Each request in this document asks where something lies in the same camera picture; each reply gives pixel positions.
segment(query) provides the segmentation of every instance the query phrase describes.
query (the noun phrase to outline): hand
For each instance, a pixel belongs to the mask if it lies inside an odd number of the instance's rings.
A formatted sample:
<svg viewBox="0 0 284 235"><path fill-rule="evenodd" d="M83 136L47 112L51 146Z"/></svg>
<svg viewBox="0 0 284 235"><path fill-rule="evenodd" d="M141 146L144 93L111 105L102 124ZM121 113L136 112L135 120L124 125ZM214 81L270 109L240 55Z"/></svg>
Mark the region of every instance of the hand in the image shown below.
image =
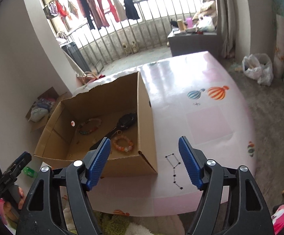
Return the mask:
<svg viewBox="0 0 284 235"><path fill-rule="evenodd" d="M19 187L19 195L20 195L20 201L18 203L18 209L22 209L25 196L22 188ZM14 214L11 212L11 204L10 202L5 202L4 203L4 213L7 217L9 217L13 221L17 221L17 218L14 216Z"/></svg>

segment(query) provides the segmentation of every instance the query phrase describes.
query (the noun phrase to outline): cardboard box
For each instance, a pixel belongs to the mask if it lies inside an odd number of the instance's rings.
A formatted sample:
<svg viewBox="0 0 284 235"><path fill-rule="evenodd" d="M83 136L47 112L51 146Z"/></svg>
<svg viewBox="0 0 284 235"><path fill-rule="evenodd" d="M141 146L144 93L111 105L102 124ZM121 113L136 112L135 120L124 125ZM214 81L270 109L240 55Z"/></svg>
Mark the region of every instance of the cardboard box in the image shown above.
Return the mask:
<svg viewBox="0 0 284 235"><path fill-rule="evenodd" d="M94 143L116 126L119 118L131 112L137 112L138 121L123 131L123 135L133 141L133 149L126 153L112 146L102 176L156 174L152 108L140 73L120 77L89 92L62 100L45 126L34 155L54 168L66 167L82 159ZM81 135L79 124L94 117L102 120L101 126L90 134ZM82 130L89 130L95 125L95 121L90 122ZM125 146L126 141L119 141L119 145Z"/></svg>
<svg viewBox="0 0 284 235"><path fill-rule="evenodd" d="M45 91L44 93L42 93L37 99L41 99L41 98L53 98L56 100L55 104L53 105L50 113L47 116L44 116L40 121L38 122L33 122L33 121L29 121L29 123L31 124L31 132L37 130L37 129L44 129L44 127L46 126L49 118L51 117L52 113L54 112L54 110L56 109L57 105L59 104L60 101L62 101L63 99L67 99L71 96L68 95L68 93L64 93L63 95L58 95L57 92L55 91L55 89L53 87L51 87L50 89L48 89L47 91ZM31 111L32 108L34 107L34 104L31 106L30 110L28 111L28 113L26 114L26 118L29 120L30 116L31 116Z"/></svg>

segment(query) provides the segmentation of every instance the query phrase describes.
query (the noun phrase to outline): bracelet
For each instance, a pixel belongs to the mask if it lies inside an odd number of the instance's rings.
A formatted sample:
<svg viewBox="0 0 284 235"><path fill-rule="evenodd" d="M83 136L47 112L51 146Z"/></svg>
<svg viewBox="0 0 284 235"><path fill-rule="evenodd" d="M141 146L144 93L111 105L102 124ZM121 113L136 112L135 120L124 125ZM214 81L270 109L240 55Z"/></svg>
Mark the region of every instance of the bracelet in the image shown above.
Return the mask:
<svg viewBox="0 0 284 235"><path fill-rule="evenodd" d="M94 126L92 129L88 130L88 131L82 131L80 129L82 129L83 126L85 126L86 124L88 124L89 122L91 121L97 121L97 125ZM86 135L86 134L90 134L94 131L96 131L102 124L102 120L100 118L90 118L89 120L86 120L85 122L82 122L80 125L79 125L79 133L82 134L82 135Z"/></svg>
<svg viewBox="0 0 284 235"><path fill-rule="evenodd" d="M129 146L128 147L119 146L117 144L117 141L120 140L120 139L126 140ZM129 140L129 138L127 136L119 135L119 136L114 137L113 146L118 151L122 151L122 152L128 152L129 151L130 152L133 149L133 142L131 140Z"/></svg>

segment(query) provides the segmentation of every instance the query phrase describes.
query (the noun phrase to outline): orange hot air balloon print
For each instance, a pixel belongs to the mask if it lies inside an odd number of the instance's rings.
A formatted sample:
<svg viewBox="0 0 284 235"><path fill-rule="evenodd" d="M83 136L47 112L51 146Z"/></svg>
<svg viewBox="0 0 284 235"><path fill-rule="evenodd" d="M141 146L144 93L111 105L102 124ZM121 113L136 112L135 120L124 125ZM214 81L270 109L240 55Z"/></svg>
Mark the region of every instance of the orange hot air balloon print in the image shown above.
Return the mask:
<svg viewBox="0 0 284 235"><path fill-rule="evenodd" d="M215 86L208 89L208 96L213 98L214 100L222 100L226 96L226 90L229 90L229 87L223 86Z"/></svg>
<svg viewBox="0 0 284 235"><path fill-rule="evenodd" d="M115 215L121 215L121 216L127 216L127 217L130 216L129 213L125 213L125 212L121 211L120 209L115 209L114 214Z"/></svg>

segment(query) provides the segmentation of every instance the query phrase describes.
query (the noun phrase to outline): balcony floor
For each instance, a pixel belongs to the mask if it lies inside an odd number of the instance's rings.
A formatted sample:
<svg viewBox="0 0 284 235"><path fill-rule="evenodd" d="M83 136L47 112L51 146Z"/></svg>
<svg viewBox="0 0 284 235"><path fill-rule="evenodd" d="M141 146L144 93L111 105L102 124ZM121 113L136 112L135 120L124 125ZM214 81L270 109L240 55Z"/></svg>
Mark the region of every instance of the balcony floor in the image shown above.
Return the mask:
<svg viewBox="0 0 284 235"><path fill-rule="evenodd" d="M158 48L152 48L149 50L144 50L133 55L128 55L112 63L104 66L102 70L103 75L111 75L119 71L123 71L132 67L143 65L149 62L155 62L161 59L166 59L172 57L170 48L167 46L162 46Z"/></svg>

